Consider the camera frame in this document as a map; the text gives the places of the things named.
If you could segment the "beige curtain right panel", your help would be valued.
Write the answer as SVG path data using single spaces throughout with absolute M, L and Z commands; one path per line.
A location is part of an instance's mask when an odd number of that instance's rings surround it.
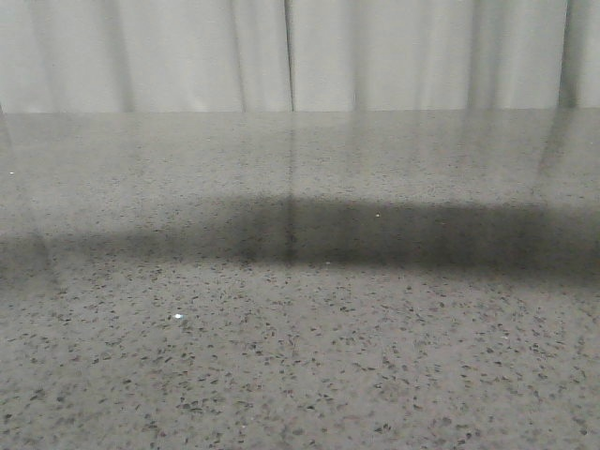
M 595 1 L 288 1 L 297 111 L 595 108 Z

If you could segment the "beige curtain panel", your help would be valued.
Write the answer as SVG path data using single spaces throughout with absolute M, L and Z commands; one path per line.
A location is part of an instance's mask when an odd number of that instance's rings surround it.
M 281 1 L 5 1 L 6 113 L 286 112 Z
M 595 108 L 595 1 L 288 1 L 297 111 Z

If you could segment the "beige curtain left panel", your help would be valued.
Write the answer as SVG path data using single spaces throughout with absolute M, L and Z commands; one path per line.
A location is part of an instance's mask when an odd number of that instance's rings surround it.
M 286 112 L 281 1 L 5 1 L 6 113 Z

